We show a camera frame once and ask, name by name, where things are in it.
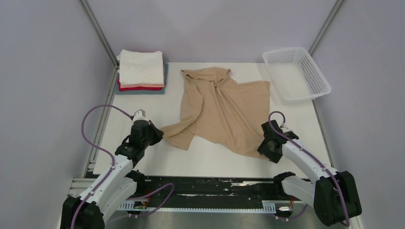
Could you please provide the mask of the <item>beige t shirt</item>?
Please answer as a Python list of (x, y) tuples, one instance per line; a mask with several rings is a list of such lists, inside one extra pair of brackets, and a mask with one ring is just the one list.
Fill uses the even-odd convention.
[(270, 82), (237, 83), (230, 69), (220, 67), (181, 73), (180, 121), (162, 127), (163, 138), (187, 150), (199, 136), (236, 154), (265, 159), (257, 150), (264, 139), (261, 125), (270, 113)]

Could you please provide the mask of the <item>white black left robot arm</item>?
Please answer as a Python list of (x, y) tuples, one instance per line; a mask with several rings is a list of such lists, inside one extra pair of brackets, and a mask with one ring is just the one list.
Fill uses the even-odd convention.
[(133, 122), (130, 134), (116, 149), (114, 162), (84, 192), (69, 196), (62, 207), (62, 229), (103, 229), (114, 211), (131, 195), (146, 192), (143, 174), (134, 171), (148, 146), (163, 139), (163, 132), (148, 120)]

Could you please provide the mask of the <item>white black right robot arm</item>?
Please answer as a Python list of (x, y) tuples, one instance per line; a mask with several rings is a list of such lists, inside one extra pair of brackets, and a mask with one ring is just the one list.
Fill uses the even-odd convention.
[(278, 199), (294, 196), (311, 206), (326, 226), (340, 223), (362, 214), (362, 206), (353, 175), (338, 171), (322, 163), (292, 131), (283, 132), (276, 120), (261, 125), (264, 140), (259, 154), (278, 163), (282, 157), (293, 162), (308, 178), (299, 178), (293, 172), (275, 177), (273, 194)]

